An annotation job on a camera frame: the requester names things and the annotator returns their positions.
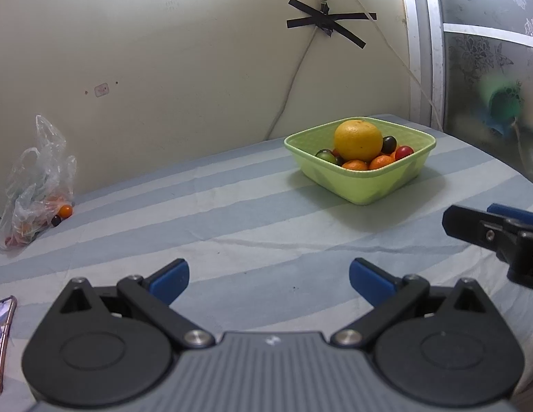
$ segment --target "black tape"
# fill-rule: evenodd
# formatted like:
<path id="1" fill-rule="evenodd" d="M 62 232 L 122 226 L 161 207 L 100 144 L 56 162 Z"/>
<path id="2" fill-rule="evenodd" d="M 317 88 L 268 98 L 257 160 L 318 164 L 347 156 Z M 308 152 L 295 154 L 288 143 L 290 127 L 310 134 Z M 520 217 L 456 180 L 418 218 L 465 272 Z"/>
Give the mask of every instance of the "black tape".
<path id="1" fill-rule="evenodd" d="M 300 11 L 309 14 L 310 17 L 305 17 L 304 19 L 287 20 L 286 23 L 288 28 L 297 28 L 299 26 L 307 26 L 308 24 L 315 24 L 323 30 L 333 30 L 339 32 L 339 34 L 348 38 L 351 42 L 360 46 L 362 49 L 364 46 L 366 46 L 364 40 L 335 22 L 336 20 L 367 20 L 365 13 L 355 12 L 327 14 L 310 7 L 299 0 L 290 0 L 289 4 L 295 9 L 299 9 Z M 370 16 L 372 16 L 372 19 L 377 20 L 377 14 L 375 12 L 370 12 Z"/>

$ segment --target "green bowl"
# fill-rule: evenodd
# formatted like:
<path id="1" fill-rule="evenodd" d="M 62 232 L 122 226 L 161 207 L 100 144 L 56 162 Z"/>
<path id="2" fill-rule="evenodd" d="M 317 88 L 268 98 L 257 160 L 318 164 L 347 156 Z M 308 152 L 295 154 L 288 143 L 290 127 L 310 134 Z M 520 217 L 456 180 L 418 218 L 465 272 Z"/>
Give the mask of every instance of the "green bowl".
<path id="1" fill-rule="evenodd" d="M 340 123 L 349 119 L 371 122 L 383 136 L 394 136 L 398 146 L 410 146 L 414 153 L 377 170 L 355 171 L 340 168 L 316 158 L 320 149 L 333 149 L 333 134 Z M 377 201 L 415 178 L 424 166 L 436 139 L 424 131 L 371 117 L 349 117 L 310 128 L 288 136 L 284 146 L 310 179 L 354 204 Z"/>

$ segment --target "plastic bag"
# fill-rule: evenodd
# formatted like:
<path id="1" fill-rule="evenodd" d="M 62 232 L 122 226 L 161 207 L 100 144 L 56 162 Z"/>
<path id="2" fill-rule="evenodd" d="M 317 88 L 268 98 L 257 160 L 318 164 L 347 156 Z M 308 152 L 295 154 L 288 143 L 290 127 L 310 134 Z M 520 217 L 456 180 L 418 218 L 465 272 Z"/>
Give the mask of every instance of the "plastic bag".
<path id="1" fill-rule="evenodd" d="M 51 226 L 63 205 L 73 202 L 76 158 L 64 157 L 64 136 L 41 115 L 36 115 L 36 136 L 37 147 L 20 155 L 7 178 L 7 203 L 0 221 L 3 249 L 31 243 Z"/>

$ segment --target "cherry tomato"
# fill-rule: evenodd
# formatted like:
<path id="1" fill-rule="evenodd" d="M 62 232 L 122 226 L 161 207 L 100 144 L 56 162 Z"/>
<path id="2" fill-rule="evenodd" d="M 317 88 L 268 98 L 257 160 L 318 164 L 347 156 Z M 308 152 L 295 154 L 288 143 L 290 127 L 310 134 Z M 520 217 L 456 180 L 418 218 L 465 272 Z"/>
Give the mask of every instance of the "cherry tomato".
<path id="1" fill-rule="evenodd" d="M 383 138 L 383 148 L 381 149 L 381 153 L 384 155 L 390 155 L 396 150 L 396 146 L 397 144 L 394 136 L 385 136 Z"/>
<path id="2" fill-rule="evenodd" d="M 402 158 L 408 157 L 413 153 L 413 149 L 410 146 L 398 147 L 395 152 L 395 159 L 398 161 Z"/>
<path id="3" fill-rule="evenodd" d="M 330 151 L 321 150 L 316 154 L 316 157 L 332 164 L 337 164 L 337 158 L 335 158 Z"/>
<path id="4" fill-rule="evenodd" d="M 316 155 L 314 155 L 314 156 L 317 157 L 318 155 L 320 155 L 320 154 L 322 154 L 322 153 L 331 153 L 331 150 L 330 150 L 330 149 L 322 149 L 322 150 L 318 150 L 318 151 L 316 152 Z"/>
<path id="5" fill-rule="evenodd" d="M 68 218 L 70 215 L 72 215 L 72 212 L 73 212 L 73 209 L 72 209 L 72 206 L 70 206 L 69 204 L 65 204 L 64 206 L 62 206 L 60 209 L 59 209 L 59 217 L 62 218 L 63 220 L 65 220 L 66 218 Z"/>
<path id="6" fill-rule="evenodd" d="M 57 227 L 60 224 L 61 221 L 62 221 L 62 218 L 60 218 L 59 215 L 55 215 L 53 218 L 51 218 L 51 224 L 54 227 Z"/>

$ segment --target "bed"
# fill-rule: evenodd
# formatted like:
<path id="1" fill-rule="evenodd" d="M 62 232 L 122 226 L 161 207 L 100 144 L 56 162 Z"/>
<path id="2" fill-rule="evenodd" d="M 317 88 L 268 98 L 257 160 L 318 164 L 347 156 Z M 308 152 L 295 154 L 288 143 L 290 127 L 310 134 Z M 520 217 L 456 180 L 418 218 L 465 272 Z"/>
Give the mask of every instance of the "bed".
<path id="1" fill-rule="evenodd" d="M 475 277 L 526 354 L 517 392 L 533 381 L 533 290 L 510 283 L 493 253 L 447 237 L 452 203 L 533 210 L 533 184 L 490 155 L 439 131 L 380 118 L 437 138 L 419 177 L 369 206 L 355 206 L 307 179 L 276 139 L 177 164 L 77 200 L 74 215 L 16 254 L 0 254 L 0 299 L 15 312 L 0 412 L 33 398 L 20 359 L 68 279 L 111 285 L 177 257 L 191 283 L 172 308 L 206 329 L 321 330 L 326 336 L 369 310 L 348 282 L 357 256 L 432 284 Z"/>

